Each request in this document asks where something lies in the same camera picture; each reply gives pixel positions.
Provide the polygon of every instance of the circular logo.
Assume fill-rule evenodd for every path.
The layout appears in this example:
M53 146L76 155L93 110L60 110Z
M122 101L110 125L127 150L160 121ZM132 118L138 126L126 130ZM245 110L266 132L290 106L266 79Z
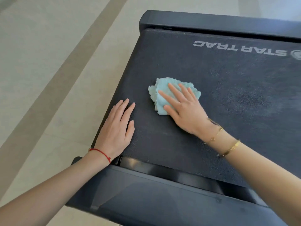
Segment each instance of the circular logo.
M301 60L301 50L293 50L291 51L290 55L297 60Z

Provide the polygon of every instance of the person's right arm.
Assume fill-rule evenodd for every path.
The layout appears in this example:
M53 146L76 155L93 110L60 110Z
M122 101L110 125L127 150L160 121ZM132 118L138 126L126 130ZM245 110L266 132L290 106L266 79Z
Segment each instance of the person's right arm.
M191 89L179 86L182 92L169 84L177 100L159 91L175 108L166 105L164 109L180 128L209 143L220 155L227 152L237 140L225 130L219 132L220 126L208 119ZM243 143L225 158L283 221L288 225L301 225L301 179Z

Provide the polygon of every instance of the red string bracelet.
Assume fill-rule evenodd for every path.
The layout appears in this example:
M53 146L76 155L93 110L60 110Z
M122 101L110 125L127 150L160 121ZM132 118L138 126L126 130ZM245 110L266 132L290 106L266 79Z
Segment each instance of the red string bracelet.
M102 153L102 154L108 159L109 163L111 163L111 158L108 157L108 156L107 156L105 153L103 153L101 150L98 150L98 149L96 149L96 148L90 148L89 151L92 151L92 150L96 150L96 151Z

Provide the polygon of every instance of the gold bracelet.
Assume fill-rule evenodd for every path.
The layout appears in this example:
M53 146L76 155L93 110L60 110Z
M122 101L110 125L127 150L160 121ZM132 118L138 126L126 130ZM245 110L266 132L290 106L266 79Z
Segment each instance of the gold bracelet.
M229 150L227 150L224 154L220 155L220 154L217 154L217 156L219 157L225 157L227 154L229 154L231 151L233 151L240 143L240 140L237 141L237 143L232 147L230 148Z
M209 121L211 121L213 124L215 124L215 125L218 125L219 126L219 131L218 131L218 133L216 134L216 136L215 137L212 137L209 141L208 141L208 143L205 143L205 144L209 144L211 141L214 141L215 140L215 138L218 136L218 134L221 132L221 130L224 130L223 128L222 128L222 126L220 126L218 123L216 123L215 121L213 121L212 119L210 119L210 118L207 118Z

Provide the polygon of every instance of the black treadmill belt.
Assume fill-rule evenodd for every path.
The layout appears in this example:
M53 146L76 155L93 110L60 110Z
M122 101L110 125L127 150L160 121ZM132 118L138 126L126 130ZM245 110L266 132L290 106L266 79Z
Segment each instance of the black treadmill belt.
M208 116L230 134L301 177L301 60L293 50L301 45L144 30L108 108L120 99L136 103L135 133L122 155L247 186L210 147L156 113L148 86L172 77L194 83Z

